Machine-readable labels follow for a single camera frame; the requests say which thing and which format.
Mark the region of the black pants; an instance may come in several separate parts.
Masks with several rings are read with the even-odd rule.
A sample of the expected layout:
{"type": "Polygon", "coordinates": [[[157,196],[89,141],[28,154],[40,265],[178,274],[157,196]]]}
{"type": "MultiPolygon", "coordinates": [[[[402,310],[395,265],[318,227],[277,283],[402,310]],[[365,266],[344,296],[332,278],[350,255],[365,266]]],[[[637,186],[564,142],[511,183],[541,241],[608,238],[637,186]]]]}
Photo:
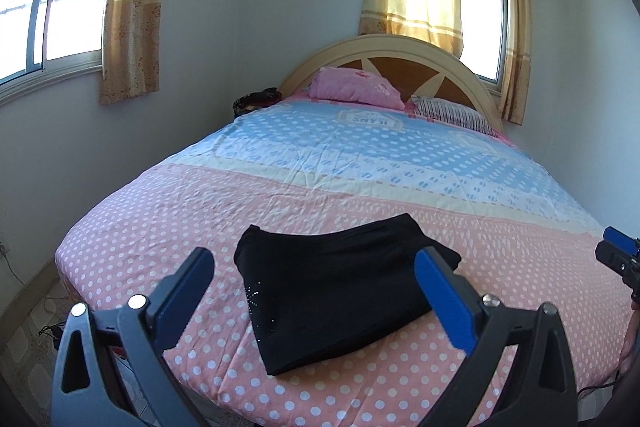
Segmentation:
{"type": "Polygon", "coordinates": [[[246,229],[234,262],[266,372],[349,355],[430,312],[414,275],[426,247],[460,265],[408,213],[320,235],[246,229]]]}

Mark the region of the brown curtain right of headboard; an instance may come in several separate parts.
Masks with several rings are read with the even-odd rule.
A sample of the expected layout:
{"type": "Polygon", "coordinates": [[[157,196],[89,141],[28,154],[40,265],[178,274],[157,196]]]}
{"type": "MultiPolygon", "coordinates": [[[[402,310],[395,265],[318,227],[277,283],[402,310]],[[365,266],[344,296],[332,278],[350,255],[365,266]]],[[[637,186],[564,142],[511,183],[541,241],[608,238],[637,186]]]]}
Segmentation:
{"type": "Polygon", "coordinates": [[[506,0],[506,40],[504,40],[501,119],[521,126],[524,121],[530,81],[532,50],[532,0],[506,0]]]}

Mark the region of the striped pillow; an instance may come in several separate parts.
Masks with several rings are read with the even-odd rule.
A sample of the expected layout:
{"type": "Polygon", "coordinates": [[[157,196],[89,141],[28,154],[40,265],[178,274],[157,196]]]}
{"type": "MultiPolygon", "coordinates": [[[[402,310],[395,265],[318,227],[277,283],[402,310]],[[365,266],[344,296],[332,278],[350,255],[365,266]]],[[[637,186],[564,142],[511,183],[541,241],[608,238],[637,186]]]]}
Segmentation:
{"type": "Polygon", "coordinates": [[[472,107],[443,98],[416,95],[411,97],[411,102],[416,115],[487,135],[494,134],[488,119],[472,107]]]}

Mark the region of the patterned pink blue bedspread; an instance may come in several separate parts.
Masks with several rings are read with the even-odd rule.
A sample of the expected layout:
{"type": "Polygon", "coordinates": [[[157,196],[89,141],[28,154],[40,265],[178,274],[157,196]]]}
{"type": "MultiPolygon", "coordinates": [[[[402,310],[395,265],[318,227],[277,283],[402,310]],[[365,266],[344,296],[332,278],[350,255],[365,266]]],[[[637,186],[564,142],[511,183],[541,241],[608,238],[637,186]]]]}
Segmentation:
{"type": "Polygon", "coordinates": [[[292,96],[247,114],[108,196],[55,255],[94,309],[149,293],[195,247],[216,272],[172,373],[268,426],[414,426],[463,360],[433,315],[351,355],[266,373],[233,254],[251,225],[316,235],[408,213],[480,293],[560,310],[579,387],[617,369],[629,293],[597,262],[601,225],[521,150],[398,110],[292,96]]]}

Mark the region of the dark item beside bed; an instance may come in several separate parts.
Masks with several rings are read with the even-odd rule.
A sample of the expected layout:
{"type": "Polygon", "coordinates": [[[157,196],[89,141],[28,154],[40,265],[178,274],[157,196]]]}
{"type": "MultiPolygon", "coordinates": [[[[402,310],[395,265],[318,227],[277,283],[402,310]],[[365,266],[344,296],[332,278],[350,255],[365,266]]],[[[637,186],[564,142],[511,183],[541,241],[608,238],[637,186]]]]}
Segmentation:
{"type": "Polygon", "coordinates": [[[282,93],[275,87],[241,96],[232,104],[233,116],[238,118],[256,109],[273,106],[282,100],[282,93]]]}

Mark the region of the window behind headboard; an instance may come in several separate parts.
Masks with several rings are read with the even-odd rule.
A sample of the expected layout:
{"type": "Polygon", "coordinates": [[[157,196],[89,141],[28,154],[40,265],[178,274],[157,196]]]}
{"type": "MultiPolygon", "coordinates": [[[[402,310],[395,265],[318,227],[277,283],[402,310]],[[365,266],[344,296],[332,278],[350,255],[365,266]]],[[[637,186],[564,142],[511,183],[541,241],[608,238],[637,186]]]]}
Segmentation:
{"type": "Polygon", "coordinates": [[[480,80],[499,88],[506,46],[508,0],[461,0],[461,61],[480,80]]]}

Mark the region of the side window right curtain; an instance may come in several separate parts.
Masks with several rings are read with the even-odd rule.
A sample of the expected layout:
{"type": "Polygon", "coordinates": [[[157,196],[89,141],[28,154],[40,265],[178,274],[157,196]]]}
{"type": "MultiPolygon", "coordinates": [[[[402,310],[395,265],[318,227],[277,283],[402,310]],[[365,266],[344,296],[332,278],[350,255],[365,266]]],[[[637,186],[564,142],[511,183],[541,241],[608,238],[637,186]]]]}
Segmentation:
{"type": "Polygon", "coordinates": [[[101,104],[160,90],[161,8],[162,0],[106,0],[101,104]]]}

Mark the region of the cream wooden headboard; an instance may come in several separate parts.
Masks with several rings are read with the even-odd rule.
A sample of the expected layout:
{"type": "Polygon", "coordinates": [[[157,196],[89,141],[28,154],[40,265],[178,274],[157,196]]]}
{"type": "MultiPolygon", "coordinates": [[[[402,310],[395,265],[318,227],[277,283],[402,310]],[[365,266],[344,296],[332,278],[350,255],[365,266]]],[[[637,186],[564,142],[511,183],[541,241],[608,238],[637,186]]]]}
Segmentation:
{"type": "Polygon", "coordinates": [[[437,46],[404,36],[366,35],[332,44],[300,64],[280,84],[289,96],[307,86],[323,66],[354,66],[386,78],[404,101],[434,96],[466,105],[484,115],[501,132],[497,103],[485,83],[457,57],[437,46]]]}

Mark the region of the pink pillow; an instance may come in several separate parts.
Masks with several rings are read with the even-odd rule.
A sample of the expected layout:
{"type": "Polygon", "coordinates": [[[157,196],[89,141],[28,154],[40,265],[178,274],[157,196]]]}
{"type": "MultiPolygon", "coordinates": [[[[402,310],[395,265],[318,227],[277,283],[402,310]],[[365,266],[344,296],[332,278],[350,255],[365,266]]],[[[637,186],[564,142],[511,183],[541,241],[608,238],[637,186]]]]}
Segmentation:
{"type": "Polygon", "coordinates": [[[317,100],[360,103],[403,110],[400,92],[384,77],[362,69],[321,67],[307,93],[317,100]]]}

